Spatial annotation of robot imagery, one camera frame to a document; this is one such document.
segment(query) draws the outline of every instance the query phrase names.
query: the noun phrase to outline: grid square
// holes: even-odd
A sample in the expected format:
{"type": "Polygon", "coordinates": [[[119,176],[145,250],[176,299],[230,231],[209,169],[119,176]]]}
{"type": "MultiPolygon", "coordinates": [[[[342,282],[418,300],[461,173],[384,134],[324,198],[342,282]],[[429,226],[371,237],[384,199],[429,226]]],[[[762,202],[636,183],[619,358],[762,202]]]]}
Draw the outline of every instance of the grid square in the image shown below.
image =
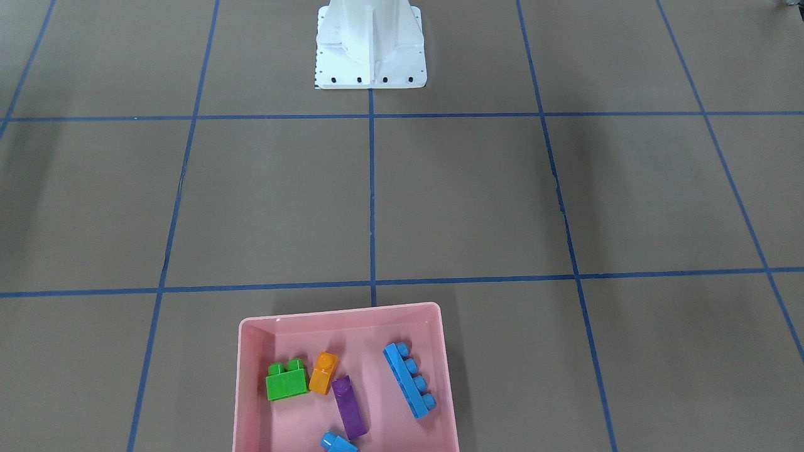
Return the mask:
{"type": "Polygon", "coordinates": [[[548,112],[698,111],[654,2],[523,1],[548,112]]]}
{"type": "Polygon", "coordinates": [[[16,117],[192,114],[212,2],[57,2],[16,117]]]}
{"type": "Polygon", "coordinates": [[[367,287],[166,294],[135,450],[231,448],[244,318],[367,307],[370,299],[367,287]]]}
{"type": "Polygon", "coordinates": [[[609,449],[573,281],[381,286],[377,294],[380,305],[441,306],[461,450],[609,449]]]}
{"type": "Polygon", "coordinates": [[[366,120],[201,121],[171,285],[369,278],[366,120]]]}
{"type": "Polygon", "coordinates": [[[377,113],[537,110],[514,2],[411,4],[421,9],[427,86],[376,90],[377,113]]]}
{"type": "Polygon", "coordinates": [[[6,111],[34,49],[50,0],[0,2],[0,115],[6,111]]]}
{"type": "Polygon", "coordinates": [[[804,110],[798,8],[775,0],[663,5],[707,110],[804,110]]]}
{"type": "Polygon", "coordinates": [[[773,275],[793,322],[798,340],[804,339],[804,273],[776,273],[773,275]]]}
{"type": "Polygon", "coordinates": [[[802,117],[711,117],[771,266],[804,265],[802,117]]]}
{"type": "Polygon", "coordinates": [[[761,266],[702,118],[548,123],[582,273],[761,266]]]}
{"type": "Polygon", "coordinates": [[[0,142],[0,290],[153,287],[185,121],[11,123],[0,142]]]}
{"type": "Polygon", "coordinates": [[[622,450],[796,450],[804,372],[764,274],[585,281],[622,450]]]}
{"type": "Polygon", "coordinates": [[[153,295],[0,301],[0,450],[124,450],[153,295]]]}
{"type": "Polygon", "coordinates": [[[365,90],[315,89],[322,0],[221,2],[202,114],[368,113],[365,90]]]}
{"type": "Polygon", "coordinates": [[[572,272],[537,118],[375,128],[377,277],[572,272]]]}

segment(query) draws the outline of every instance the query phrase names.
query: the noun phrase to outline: green building block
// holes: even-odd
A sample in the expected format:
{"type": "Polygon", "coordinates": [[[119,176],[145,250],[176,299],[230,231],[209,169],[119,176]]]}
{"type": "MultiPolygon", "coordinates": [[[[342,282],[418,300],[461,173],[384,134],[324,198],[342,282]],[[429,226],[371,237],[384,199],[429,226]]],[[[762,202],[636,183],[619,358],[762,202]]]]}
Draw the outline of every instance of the green building block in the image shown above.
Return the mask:
{"type": "Polygon", "coordinates": [[[288,397],[307,394],[307,371],[300,358],[288,361],[288,370],[282,363],[268,366],[268,376],[265,377],[265,391],[268,400],[278,401],[288,397]]]}

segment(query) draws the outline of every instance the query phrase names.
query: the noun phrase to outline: vertical blue line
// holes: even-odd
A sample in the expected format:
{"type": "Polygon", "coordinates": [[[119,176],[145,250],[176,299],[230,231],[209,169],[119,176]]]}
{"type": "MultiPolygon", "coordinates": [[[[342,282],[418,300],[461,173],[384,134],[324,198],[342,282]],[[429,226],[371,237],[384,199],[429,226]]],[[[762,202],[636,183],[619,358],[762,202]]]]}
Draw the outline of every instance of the vertical blue line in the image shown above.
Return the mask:
{"type": "Polygon", "coordinates": [[[369,261],[371,266],[371,306],[377,306],[377,256],[375,247],[374,185],[374,90],[368,90],[368,186],[369,197],[369,261]]]}
{"type": "Polygon", "coordinates": [[[220,0],[215,0],[215,7],[212,10],[212,19],[209,26],[209,35],[207,36],[207,47],[204,51],[203,62],[201,64],[201,74],[199,75],[198,88],[195,91],[195,103],[193,106],[193,116],[190,121],[190,130],[187,132],[187,144],[184,147],[184,157],[182,160],[182,171],[178,177],[178,186],[176,188],[176,197],[173,203],[173,214],[170,218],[170,229],[167,233],[167,243],[165,245],[165,261],[162,265],[162,272],[159,275],[159,287],[157,288],[156,300],[154,302],[154,313],[151,317],[150,330],[148,332],[148,343],[146,345],[145,357],[142,361],[142,373],[140,375],[140,384],[137,389],[137,401],[134,405],[134,414],[131,419],[131,430],[129,431],[129,443],[126,448],[127,452],[133,452],[134,443],[137,440],[137,428],[140,421],[140,413],[142,411],[142,400],[146,392],[146,384],[148,381],[148,370],[150,368],[151,353],[154,349],[154,340],[156,339],[157,325],[159,322],[159,312],[162,309],[162,294],[165,289],[165,282],[167,280],[167,269],[170,265],[170,253],[173,249],[173,239],[176,233],[176,224],[178,222],[178,210],[182,204],[182,189],[184,185],[184,176],[187,174],[187,162],[190,160],[190,152],[193,146],[193,137],[195,135],[195,124],[198,121],[199,108],[201,106],[201,95],[203,93],[203,83],[207,75],[207,65],[209,64],[209,55],[212,50],[212,39],[215,35],[215,24],[218,20],[218,9],[220,0]]]}
{"type": "Polygon", "coordinates": [[[552,144],[550,142],[550,133],[548,131],[547,119],[544,115],[544,107],[542,105],[541,92],[539,91],[539,79],[536,77],[536,70],[533,64],[533,57],[531,55],[531,44],[527,37],[527,28],[525,27],[525,18],[522,12],[522,3],[516,0],[516,9],[519,13],[519,26],[522,29],[522,39],[525,43],[525,53],[527,54],[527,63],[531,69],[531,79],[533,81],[533,92],[536,96],[536,104],[539,107],[539,119],[541,120],[542,133],[544,134],[544,145],[547,148],[548,159],[550,160],[550,171],[556,181],[556,197],[558,199],[559,209],[561,215],[564,217],[564,232],[567,234],[567,248],[569,251],[569,259],[572,262],[572,275],[575,279],[575,287],[578,292],[578,301],[580,303],[580,311],[584,317],[584,327],[586,329],[586,339],[589,342],[589,353],[592,356],[592,366],[595,371],[595,378],[597,379],[597,391],[600,393],[601,405],[603,408],[603,416],[605,418],[606,429],[609,433],[609,444],[611,445],[612,452],[617,452],[617,439],[614,436],[614,426],[611,421],[611,413],[609,411],[608,397],[605,392],[605,385],[603,383],[603,373],[601,371],[600,362],[597,358],[597,347],[595,346],[594,334],[592,331],[592,322],[589,320],[589,311],[586,308],[586,297],[584,296],[584,287],[580,281],[580,272],[578,271],[578,262],[575,256],[575,248],[572,245],[572,234],[569,229],[569,221],[567,219],[567,209],[564,206],[564,196],[561,194],[561,183],[558,177],[558,170],[556,169],[556,160],[553,157],[552,144]]]}
{"type": "Polygon", "coordinates": [[[740,208],[740,213],[743,216],[745,226],[749,230],[751,240],[754,243],[754,248],[757,249],[757,254],[759,255],[759,259],[762,263],[762,268],[765,270],[765,275],[768,278],[770,287],[771,289],[773,289],[773,295],[776,297],[776,303],[779,305],[779,310],[781,310],[781,315],[782,317],[784,317],[785,323],[787,323],[787,329],[790,332],[790,336],[793,338],[793,342],[796,348],[798,349],[798,355],[801,358],[802,362],[804,363],[804,347],[802,346],[802,342],[798,337],[796,327],[793,325],[793,320],[790,319],[790,313],[787,311],[785,301],[782,299],[781,294],[779,293],[779,289],[776,286],[776,280],[773,278],[773,272],[771,271],[770,266],[768,265],[767,258],[765,258],[765,253],[762,251],[759,239],[757,238],[757,233],[754,231],[753,225],[751,224],[751,219],[749,218],[748,210],[746,210],[745,205],[743,204],[743,199],[740,196],[740,192],[737,190],[737,185],[734,182],[734,178],[732,177],[732,172],[728,168],[728,164],[726,163],[726,157],[723,154],[723,150],[720,148],[720,143],[718,142],[717,135],[715,135],[715,130],[712,128],[712,122],[709,121],[709,113],[707,113],[706,109],[704,108],[704,103],[701,101],[698,89],[695,86],[695,81],[692,80],[692,74],[690,73],[690,68],[687,66],[687,61],[684,59],[684,55],[681,53],[681,47],[679,46],[679,41],[676,40],[675,38],[675,33],[673,32],[673,28],[670,25],[670,20],[667,18],[667,14],[664,11],[662,2],[660,0],[656,0],[656,6],[658,7],[658,12],[662,16],[664,25],[667,28],[667,33],[670,35],[673,47],[675,48],[675,53],[679,57],[679,61],[681,62],[681,66],[684,69],[684,73],[687,75],[687,81],[690,84],[690,88],[692,88],[692,93],[695,95],[695,100],[698,102],[698,107],[700,108],[700,111],[703,114],[703,120],[706,122],[706,126],[709,131],[709,136],[710,138],[712,138],[712,144],[715,145],[715,151],[717,152],[717,157],[720,159],[720,165],[723,167],[723,171],[726,173],[726,179],[728,180],[728,185],[732,188],[732,193],[734,194],[734,198],[737,201],[737,206],[740,208]]]}
{"type": "Polygon", "coordinates": [[[47,31],[47,25],[50,23],[50,17],[53,15],[54,7],[55,7],[55,0],[51,0],[51,4],[47,8],[47,13],[45,14],[45,19],[42,21],[42,28],[39,29],[39,35],[36,36],[36,42],[34,43],[34,48],[31,50],[31,54],[28,56],[28,61],[25,63],[23,74],[19,77],[17,88],[14,90],[14,95],[11,97],[11,103],[8,104],[8,110],[6,111],[6,116],[3,118],[2,124],[0,125],[0,139],[2,139],[2,136],[6,133],[6,127],[8,126],[8,122],[11,119],[11,115],[14,114],[14,107],[17,106],[19,95],[22,94],[23,92],[23,85],[25,84],[25,79],[28,78],[28,72],[31,71],[31,66],[34,64],[34,58],[36,58],[36,52],[39,51],[39,46],[42,44],[42,39],[45,36],[45,31],[47,31]]]}

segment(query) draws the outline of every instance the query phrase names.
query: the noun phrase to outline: white plastic bracket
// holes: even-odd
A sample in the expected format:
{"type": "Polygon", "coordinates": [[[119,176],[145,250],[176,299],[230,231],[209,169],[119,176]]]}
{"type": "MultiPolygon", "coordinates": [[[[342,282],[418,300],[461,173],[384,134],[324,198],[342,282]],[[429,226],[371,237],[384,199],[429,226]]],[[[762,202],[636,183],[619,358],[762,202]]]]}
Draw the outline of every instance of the white plastic bracket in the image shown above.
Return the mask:
{"type": "Polygon", "coordinates": [[[408,0],[331,0],[318,10],[315,87],[421,88],[421,11],[408,0]]]}

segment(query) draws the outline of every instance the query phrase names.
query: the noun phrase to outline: pink tray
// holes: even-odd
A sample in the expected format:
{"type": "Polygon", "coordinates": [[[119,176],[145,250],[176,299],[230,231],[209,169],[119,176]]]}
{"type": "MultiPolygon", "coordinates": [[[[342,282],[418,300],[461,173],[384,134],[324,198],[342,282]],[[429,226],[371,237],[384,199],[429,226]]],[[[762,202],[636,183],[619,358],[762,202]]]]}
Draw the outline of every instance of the pink tray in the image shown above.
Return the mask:
{"type": "Polygon", "coordinates": [[[368,428],[353,441],[361,452],[458,452],[441,309],[431,302],[244,319],[232,452],[313,452],[323,450],[327,430],[345,436],[331,391],[274,402],[265,396],[271,363],[300,357],[309,376],[321,351],[338,356],[334,377],[348,374],[355,386],[368,428]],[[399,341],[410,347],[437,403],[418,421],[383,356],[383,347],[399,341]]]}

